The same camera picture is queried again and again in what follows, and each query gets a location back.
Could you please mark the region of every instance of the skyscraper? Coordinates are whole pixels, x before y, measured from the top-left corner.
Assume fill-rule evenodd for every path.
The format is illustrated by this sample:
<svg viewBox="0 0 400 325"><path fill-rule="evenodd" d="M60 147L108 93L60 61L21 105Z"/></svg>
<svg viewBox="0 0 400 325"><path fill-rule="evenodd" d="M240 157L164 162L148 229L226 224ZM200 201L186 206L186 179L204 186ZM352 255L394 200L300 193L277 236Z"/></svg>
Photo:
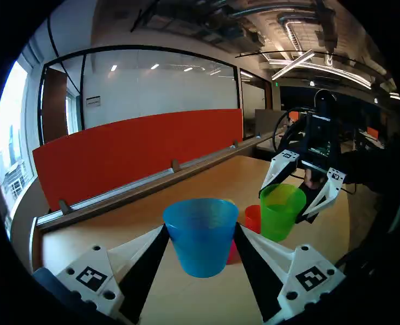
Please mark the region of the skyscraper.
<svg viewBox="0 0 400 325"><path fill-rule="evenodd" d="M14 150L14 127L13 125L9 128L9 156L10 156L10 166L13 166L16 162L15 150Z"/></svg>

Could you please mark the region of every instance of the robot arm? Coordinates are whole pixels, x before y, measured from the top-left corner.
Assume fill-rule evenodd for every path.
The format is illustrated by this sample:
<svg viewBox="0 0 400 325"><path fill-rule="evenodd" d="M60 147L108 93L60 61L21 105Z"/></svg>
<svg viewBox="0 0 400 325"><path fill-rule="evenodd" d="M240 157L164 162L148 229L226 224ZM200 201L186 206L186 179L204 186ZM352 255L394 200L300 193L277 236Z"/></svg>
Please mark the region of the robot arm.
<svg viewBox="0 0 400 325"><path fill-rule="evenodd" d="M308 110L304 117L304 137L299 146L289 146L291 136L283 136L279 152L271 161L260 192L271 184L279 184L291 175L297 167L310 169L318 179L326 181L316 190L302 183L299 188L306 195L306 205L296 218L312 223L317 214L334 204L346 176L337 168L340 159L340 143L335 118L335 97L327 90L320 90L315 96L315 109ZM295 124L301 129L301 123ZM295 133L292 127L287 133Z"/></svg>

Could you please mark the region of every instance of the green plastic cup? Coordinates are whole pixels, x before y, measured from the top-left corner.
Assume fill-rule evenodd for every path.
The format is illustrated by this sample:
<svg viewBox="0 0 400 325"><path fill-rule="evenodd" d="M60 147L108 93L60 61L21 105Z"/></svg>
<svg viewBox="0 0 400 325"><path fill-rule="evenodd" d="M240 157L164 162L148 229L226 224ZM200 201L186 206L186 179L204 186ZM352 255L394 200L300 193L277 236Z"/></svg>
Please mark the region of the green plastic cup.
<svg viewBox="0 0 400 325"><path fill-rule="evenodd" d="M286 239L305 204L305 194L296 186L273 184L266 187L260 193L260 234L275 242Z"/></svg>

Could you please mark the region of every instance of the person's hand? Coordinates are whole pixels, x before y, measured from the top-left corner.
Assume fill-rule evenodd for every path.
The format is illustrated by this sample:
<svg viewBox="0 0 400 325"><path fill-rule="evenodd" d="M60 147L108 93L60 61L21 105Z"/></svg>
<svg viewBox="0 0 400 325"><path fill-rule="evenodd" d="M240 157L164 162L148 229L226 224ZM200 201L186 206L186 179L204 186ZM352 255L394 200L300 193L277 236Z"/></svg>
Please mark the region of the person's hand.
<svg viewBox="0 0 400 325"><path fill-rule="evenodd" d="M320 178L319 181L312 181L312 171L310 169L305 170L304 184L311 190L317 190L325 182L325 177Z"/></svg>

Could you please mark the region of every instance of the ceiling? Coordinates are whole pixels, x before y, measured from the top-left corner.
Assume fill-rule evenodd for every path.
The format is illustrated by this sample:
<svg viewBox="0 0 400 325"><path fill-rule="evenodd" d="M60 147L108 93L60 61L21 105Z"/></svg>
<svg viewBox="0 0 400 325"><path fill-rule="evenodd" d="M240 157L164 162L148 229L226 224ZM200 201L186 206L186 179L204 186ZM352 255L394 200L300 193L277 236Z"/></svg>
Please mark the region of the ceiling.
<svg viewBox="0 0 400 325"><path fill-rule="evenodd" d="M123 22L126 29L153 29L195 38L228 53L256 54L260 68L271 75L283 65L270 59L293 60L313 49L310 63L356 74L377 96L396 86L377 46L361 24L337 0L99 0L93 37L103 26ZM336 74L297 68L286 78L314 80L325 88L339 85L368 91Z"/></svg>

